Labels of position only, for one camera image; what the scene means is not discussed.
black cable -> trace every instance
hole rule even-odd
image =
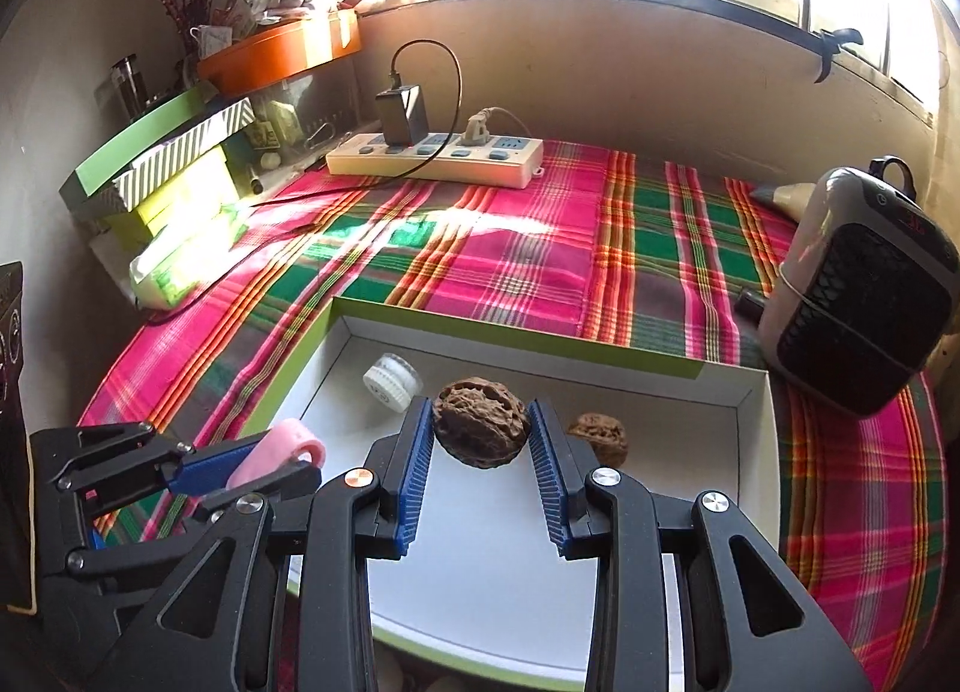
[[[416,38],[415,40],[407,41],[406,43],[403,43],[400,47],[397,48],[397,52],[394,53],[394,57],[392,57],[392,59],[390,60],[390,80],[392,83],[397,83],[397,85],[400,84],[400,75],[397,74],[397,56],[400,55],[401,52],[405,51],[405,49],[411,46],[412,44],[421,44],[421,43],[435,44],[438,47],[442,47],[444,50],[446,50],[446,52],[449,53],[450,58],[453,60],[453,65],[457,70],[457,107],[453,113],[453,123],[450,124],[450,130],[446,133],[446,139],[443,140],[443,143],[440,144],[440,147],[437,148],[436,152],[434,152],[429,158],[426,158],[425,161],[423,161],[422,163],[418,163],[412,169],[408,169],[403,174],[397,175],[395,177],[384,178],[380,182],[375,182],[373,185],[349,185],[348,187],[333,188],[333,190],[314,191],[311,193],[303,193],[299,196],[288,196],[285,199],[271,199],[265,202],[258,202],[257,204],[254,204],[251,206],[270,206],[270,205],[289,204],[291,202],[302,202],[308,199],[316,199],[320,196],[331,196],[337,193],[352,193],[358,190],[372,190],[373,188],[385,187],[386,185],[390,185],[391,182],[397,182],[397,180],[403,180],[405,178],[410,177],[410,175],[412,175],[414,172],[420,171],[422,168],[424,168],[424,166],[427,166],[430,163],[430,161],[433,161],[434,158],[437,158],[440,155],[440,153],[443,153],[443,149],[445,149],[445,147],[448,147],[450,142],[453,141],[453,134],[457,130],[457,123],[460,122],[460,107],[464,97],[464,75],[460,69],[460,62],[457,60],[456,54],[453,52],[453,50],[451,50],[441,41],[429,40],[429,38]],[[257,253],[259,253],[265,247],[268,247],[269,245],[273,245],[277,242],[286,241],[287,239],[293,239],[293,238],[297,238],[298,236],[308,235],[309,233],[320,233],[319,225],[315,223],[304,224],[302,226],[298,226],[294,229],[291,229],[288,232],[280,233],[279,235],[273,236],[272,238],[268,239],[266,242],[263,242],[258,246],[256,246],[256,248],[253,248],[251,252],[249,252],[246,256],[242,257],[242,259],[240,259],[237,263],[234,263],[234,265],[232,265],[228,270],[223,272],[215,281],[213,281],[212,283],[209,283],[206,286],[206,288],[203,289],[203,291],[200,291],[199,294],[197,294],[193,299],[191,299],[181,308],[172,310],[170,311],[170,313],[167,313],[166,315],[150,318],[144,323],[144,326],[162,326],[163,324],[168,323],[169,321],[172,321],[174,318],[177,318],[183,315],[184,313],[186,313],[187,310],[191,310],[191,308],[193,308],[194,305],[197,305],[200,302],[200,300],[205,299],[205,297],[208,294],[210,294],[210,291],[213,291],[213,289],[216,289],[216,287],[219,286],[219,284],[221,284],[222,281],[227,279],[229,275],[232,275],[232,273],[235,270],[237,270],[237,267],[242,265],[243,262],[246,262],[246,260],[248,260],[250,257],[253,257]]]
[[[450,124],[450,130],[446,133],[446,138],[443,142],[440,143],[438,147],[426,160],[418,163],[412,169],[407,169],[407,171],[402,174],[398,174],[395,177],[385,177],[379,182],[372,182],[368,185],[347,185],[347,187],[342,188],[333,188],[332,190],[318,190],[312,191],[310,193],[301,193],[298,196],[287,196],[284,199],[268,199],[263,202],[257,202],[251,206],[275,206],[281,204],[291,204],[293,202],[303,202],[308,199],[316,199],[319,196],[330,196],[335,193],[352,193],[357,190],[373,190],[374,188],[386,187],[386,185],[391,185],[393,182],[398,180],[405,180],[410,177],[410,175],[419,172],[424,166],[427,166],[431,161],[434,161],[435,158],[440,156],[440,153],[443,153],[443,150],[449,147],[450,142],[453,141],[453,134],[456,133],[457,123],[460,122],[460,108],[463,102],[464,97],[464,75],[460,69],[460,61],[457,59],[456,54],[443,44],[441,41],[431,40],[430,38],[416,38],[415,40],[405,41],[400,47],[397,48],[397,52],[394,53],[394,57],[390,60],[390,80],[392,88],[399,88],[400,75],[397,74],[397,56],[400,55],[407,47],[412,46],[413,44],[435,44],[435,46],[441,47],[450,55],[450,59],[453,60],[453,65],[457,70],[457,107],[453,110],[453,123]]]

white tray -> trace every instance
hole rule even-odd
[[[361,381],[386,351],[419,371],[427,396],[477,375],[505,382],[523,400],[550,399],[562,424],[582,412],[613,415],[630,438],[625,472],[651,491],[686,499],[720,489],[776,543],[776,433],[762,372],[705,364],[696,380],[685,380],[343,317],[275,414],[301,417],[323,439],[325,480],[361,465],[373,441],[400,431],[402,417]],[[445,353],[462,358],[437,355]],[[654,388],[710,402],[643,393]],[[718,400],[723,395],[726,403]],[[683,654],[669,556],[664,571],[671,688],[680,690]],[[374,635],[488,678],[582,689],[595,575],[594,561],[563,561],[549,541],[528,450],[510,465],[481,471],[436,444],[409,555],[368,566]],[[298,564],[291,580],[299,583]]]

power strip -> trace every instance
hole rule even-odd
[[[490,137],[483,145],[462,145],[454,134],[443,152],[410,175],[424,180],[469,182],[525,188],[544,162],[544,141],[526,137]],[[430,134],[410,147],[388,145],[383,134],[357,134],[326,154],[330,174],[397,177],[437,152],[446,134]]]

windowsill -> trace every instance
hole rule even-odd
[[[371,14],[379,14],[382,12],[390,12],[394,9],[400,9],[400,7],[411,6],[413,4],[421,4],[428,1],[438,1],[438,0],[379,0],[379,1],[370,1],[361,4],[357,8],[357,13],[363,16],[370,16]],[[701,12],[704,14],[711,14],[714,17],[721,17],[722,19],[730,20],[731,22],[740,23],[749,28],[755,29],[757,31],[762,31],[763,33],[770,34],[771,36],[781,38],[784,41],[788,41],[791,44],[800,46],[809,50],[810,52],[817,53],[819,55],[821,49],[821,41],[818,36],[815,36],[808,31],[803,30],[802,28],[794,25],[793,23],[786,22],[785,20],[775,17],[774,14],[766,14],[760,10],[752,9],[751,7],[743,6],[742,4],[734,3],[733,1],[728,0],[638,0],[638,1],[647,1],[654,4],[666,4],[668,6],[679,7],[680,9],[688,9],[693,12]],[[904,89],[902,86],[896,84],[896,82],[889,77],[886,77],[882,72],[877,70],[875,67],[872,67],[866,61],[863,61],[853,55],[853,53],[848,53],[846,50],[840,52],[838,56],[833,59],[834,65],[837,67],[843,67],[844,70],[855,74],[871,85],[875,86],[877,89],[886,94],[891,99],[894,99],[896,103],[903,106],[907,110],[910,110],[913,115],[915,115],[918,120],[922,120],[928,126],[933,125],[933,115],[930,111],[925,108],[925,106],[920,103],[918,99],[915,98],[910,91]]]

plug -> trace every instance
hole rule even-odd
[[[376,94],[373,106],[380,116],[383,139],[389,145],[415,145],[429,134],[426,122],[426,106],[419,85]]]
[[[460,144],[473,147],[487,144],[490,141],[490,132],[487,130],[487,112],[479,112],[467,121],[467,130],[460,137]]]

